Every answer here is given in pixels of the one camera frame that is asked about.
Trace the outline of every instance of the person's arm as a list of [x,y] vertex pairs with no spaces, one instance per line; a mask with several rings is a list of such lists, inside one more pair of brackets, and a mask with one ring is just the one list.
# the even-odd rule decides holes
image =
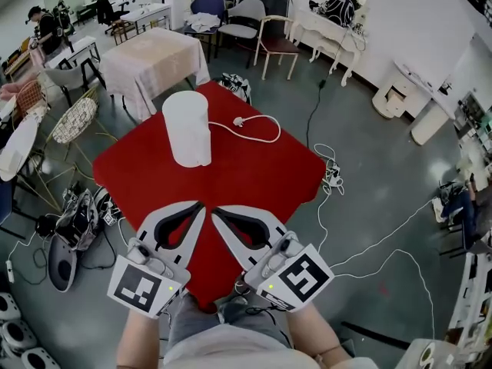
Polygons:
[[157,369],[159,322],[130,311],[116,356],[118,369]]
[[287,313],[287,323],[295,349],[311,357],[320,355],[326,367],[351,359],[313,304],[294,313]]
[[45,35],[43,38],[38,40],[38,44],[42,44],[43,42],[46,42],[53,36],[53,33],[49,33],[48,35]]

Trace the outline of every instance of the drawer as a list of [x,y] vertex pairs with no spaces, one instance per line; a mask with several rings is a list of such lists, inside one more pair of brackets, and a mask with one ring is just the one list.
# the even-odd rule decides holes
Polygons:
[[401,75],[394,83],[393,88],[397,89],[402,95],[409,95],[417,87],[412,81]]

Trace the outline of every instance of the gray shorts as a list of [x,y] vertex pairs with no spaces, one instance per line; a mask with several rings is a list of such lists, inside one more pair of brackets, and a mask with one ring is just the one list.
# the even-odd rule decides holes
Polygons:
[[[235,302],[224,304],[222,311],[224,322],[235,327],[265,334],[279,341],[285,347],[291,348],[280,328],[274,324],[269,314],[261,312],[251,315],[246,313],[248,308],[252,308],[252,306]],[[216,327],[220,323],[217,314],[204,313],[198,309],[196,300],[192,295],[185,295],[179,304],[178,313],[173,317],[167,350],[169,351],[180,341]]]

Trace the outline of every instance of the blue chair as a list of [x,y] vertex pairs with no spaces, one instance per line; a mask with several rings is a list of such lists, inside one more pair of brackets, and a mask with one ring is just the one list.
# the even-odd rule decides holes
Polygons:
[[[218,28],[222,26],[222,20],[224,19],[225,12],[225,0],[194,0],[191,3],[191,12],[193,14],[205,13],[210,15],[216,15],[221,20],[221,24],[219,26],[215,26],[206,32],[196,32],[191,28],[191,25],[186,26],[184,28],[183,33],[186,35],[207,35],[208,36],[208,50],[207,50],[207,62],[210,63],[210,51],[212,49],[212,36],[217,34]],[[215,55],[218,56],[218,37],[215,38]]]
[[10,231],[7,228],[2,227],[2,224],[4,224],[5,220],[7,220],[8,216],[10,216],[12,212],[19,214],[22,217],[27,218],[29,220],[33,220],[34,222],[38,220],[37,218],[33,218],[32,216],[22,212],[15,204],[14,190],[15,190],[15,186],[17,185],[15,179],[16,178],[12,179],[11,181],[5,181],[0,183],[0,231],[4,231],[7,234],[10,234],[16,238],[25,240],[25,237],[18,234],[17,232]]

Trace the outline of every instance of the white cloth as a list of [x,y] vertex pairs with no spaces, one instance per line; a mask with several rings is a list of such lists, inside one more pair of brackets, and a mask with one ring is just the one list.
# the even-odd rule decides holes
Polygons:
[[[311,357],[286,348],[267,335],[221,324],[176,344],[164,357],[165,369],[319,369]],[[331,369],[377,369],[369,358],[341,362]]]
[[205,12],[199,12],[190,16],[186,22],[191,25],[191,28],[197,33],[208,32],[211,28],[219,26],[221,20],[216,15],[206,14]]
[[210,81],[200,40],[153,28],[103,54],[99,70],[110,95],[124,95],[128,110],[144,121],[157,110],[162,92],[195,75],[196,85]]

